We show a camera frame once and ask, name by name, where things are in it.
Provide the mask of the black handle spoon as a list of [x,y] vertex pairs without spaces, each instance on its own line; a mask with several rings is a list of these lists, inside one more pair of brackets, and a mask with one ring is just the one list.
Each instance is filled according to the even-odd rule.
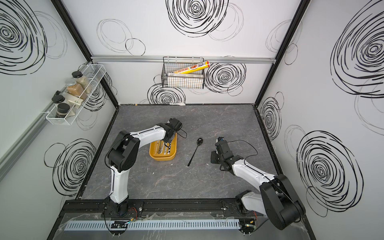
[[203,138],[198,138],[198,139],[197,139],[197,146],[196,146],[196,148],[195,148],[195,151],[194,151],[194,153],[193,153],[191,159],[189,160],[189,162],[188,162],[188,164],[187,164],[187,167],[189,167],[189,166],[191,165],[192,160],[193,160],[193,158],[194,158],[194,156],[195,156],[195,154],[196,154],[197,149],[199,148],[199,146],[201,146],[201,145],[203,144],[203,142],[204,142]]

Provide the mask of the yellow plastic storage box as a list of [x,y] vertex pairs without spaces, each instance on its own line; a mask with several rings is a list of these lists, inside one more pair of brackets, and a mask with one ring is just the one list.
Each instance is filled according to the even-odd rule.
[[155,161],[171,161],[175,158],[177,153],[177,138],[175,134],[171,143],[165,143],[164,141],[155,141],[150,144],[149,154]]

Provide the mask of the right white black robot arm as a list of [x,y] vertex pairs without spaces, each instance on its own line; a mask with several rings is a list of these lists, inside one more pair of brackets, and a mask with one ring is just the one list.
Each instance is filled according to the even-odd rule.
[[236,196],[241,214],[263,214],[279,230],[302,220],[306,209],[285,175],[269,174],[251,165],[246,158],[235,156],[223,137],[217,138],[215,148],[211,152],[212,164],[220,165],[220,171],[229,172],[259,190],[259,193],[244,191]]

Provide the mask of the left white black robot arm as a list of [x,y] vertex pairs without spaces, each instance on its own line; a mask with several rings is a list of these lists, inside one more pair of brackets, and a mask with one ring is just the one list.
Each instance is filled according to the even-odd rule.
[[112,172],[109,204],[117,213],[125,212],[128,208],[129,173],[137,160],[139,149],[156,141],[170,144],[182,126],[179,120],[171,118],[167,123],[160,123],[149,129],[118,133],[106,155],[107,166]]

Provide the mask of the yellow foil wrap box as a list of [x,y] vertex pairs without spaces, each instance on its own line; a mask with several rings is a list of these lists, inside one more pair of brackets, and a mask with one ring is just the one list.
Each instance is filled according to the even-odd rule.
[[176,70],[173,73],[174,74],[190,74],[190,73],[204,70],[206,68],[209,68],[210,66],[211,66],[210,62],[205,61],[205,62],[197,63],[195,65],[192,65],[183,69]]

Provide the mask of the spice jar black lid far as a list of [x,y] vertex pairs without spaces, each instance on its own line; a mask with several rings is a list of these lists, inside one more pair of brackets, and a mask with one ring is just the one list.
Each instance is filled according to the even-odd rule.
[[89,92],[89,79],[83,75],[81,71],[75,71],[72,72],[72,77],[75,79],[75,81],[82,86],[82,88],[88,93]]

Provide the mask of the brown spice jar clear lid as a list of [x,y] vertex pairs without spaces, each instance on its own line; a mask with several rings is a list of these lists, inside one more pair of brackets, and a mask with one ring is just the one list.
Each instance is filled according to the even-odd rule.
[[65,80],[66,88],[69,94],[79,97],[83,100],[87,99],[87,94],[80,84],[73,79]]

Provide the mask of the front spice jar black lid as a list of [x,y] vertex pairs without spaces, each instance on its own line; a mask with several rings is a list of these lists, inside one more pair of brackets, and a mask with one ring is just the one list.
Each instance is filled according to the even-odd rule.
[[66,103],[60,103],[57,105],[56,118],[65,118],[67,114],[70,112],[70,105]]

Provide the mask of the dark spice jar black lid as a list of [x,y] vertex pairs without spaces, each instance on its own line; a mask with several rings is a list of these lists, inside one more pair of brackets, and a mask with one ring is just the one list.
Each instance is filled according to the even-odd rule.
[[70,105],[70,103],[68,102],[68,100],[62,96],[62,95],[54,95],[52,97],[52,102],[54,103],[54,105],[57,107],[59,104],[61,103],[65,103],[67,105]]

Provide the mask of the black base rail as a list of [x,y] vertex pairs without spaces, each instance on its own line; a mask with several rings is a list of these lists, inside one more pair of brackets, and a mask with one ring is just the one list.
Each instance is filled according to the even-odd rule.
[[107,218],[144,218],[150,214],[208,213],[225,217],[263,216],[261,210],[246,210],[235,198],[219,199],[131,199],[120,205],[106,200],[70,200],[64,203],[63,213],[101,213]]

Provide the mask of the clear acrylic wall shelf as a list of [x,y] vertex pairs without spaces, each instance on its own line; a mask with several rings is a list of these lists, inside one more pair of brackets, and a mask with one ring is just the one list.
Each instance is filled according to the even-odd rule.
[[65,89],[52,97],[54,107],[46,116],[53,125],[70,126],[79,120],[82,111],[100,111],[107,101],[101,81],[107,71],[103,65],[89,64],[75,71],[65,81]]

